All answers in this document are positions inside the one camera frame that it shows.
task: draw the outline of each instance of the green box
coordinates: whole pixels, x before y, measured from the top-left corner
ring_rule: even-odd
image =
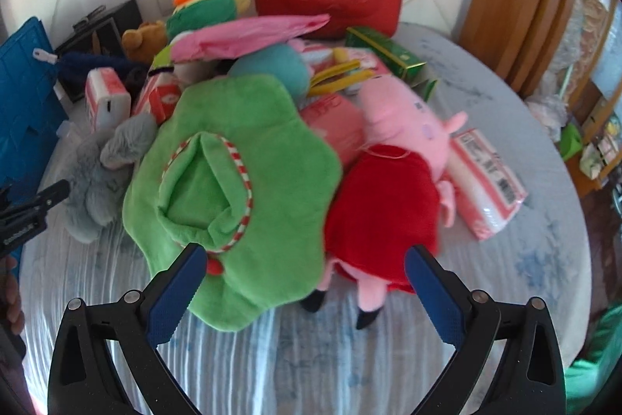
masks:
[[[417,78],[417,75],[425,62],[391,38],[374,29],[360,26],[348,27],[345,45],[371,49],[395,76],[403,79],[410,87],[414,87],[424,80],[421,77]]]

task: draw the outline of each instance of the black box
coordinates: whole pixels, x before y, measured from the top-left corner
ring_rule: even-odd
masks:
[[[110,10],[99,7],[73,26],[73,34],[55,50],[56,55],[60,57],[69,51],[79,51],[125,57],[121,37],[126,30],[138,29],[141,23],[142,16],[136,0]],[[58,81],[72,102],[84,97],[85,84],[64,79],[62,72],[58,74]]]

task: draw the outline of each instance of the brown teddy bear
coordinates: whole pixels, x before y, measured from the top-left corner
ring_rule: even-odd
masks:
[[[160,20],[141,23],[137,30],[130,29],[123,33],[121,44],[128,59],[150,66],[154,57],[169,44],[166,25]]]

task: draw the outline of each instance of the gray fur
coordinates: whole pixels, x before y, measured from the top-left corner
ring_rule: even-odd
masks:
[[[131,164],[148,152],[156,135],[154,118],[140,114],[116,131],[91,134],[69,156],[60,176],[71,186],[64,201],[65,228],[80,243],[95,241],[102,229],[120,215],[132,179]]]

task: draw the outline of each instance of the yellow handle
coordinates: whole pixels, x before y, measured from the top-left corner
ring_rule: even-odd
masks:
[[[318,83],[327,80],[328,78],[334,78],[335,76],[339,76],[344,72],[354,71],[361,67],[361,62],[358,60],[350,60],[349,62],[344,62],[343,64],[337,64],[336,66],[332,66],[328,69],[324,69],[316,73],[311,78],[311,86],[314,87]]]
[[[365,69],[364,71],[355,72],[343,78],[339,78],[338,80],[332,81],[331,83],[326,83],[325,85],[316,85],[311,88],[307,95],[309,97],[315,97],[339,92],[340,90],[350,87],[350,85],[365,81],[375,75],[375,72],[371,69]]]

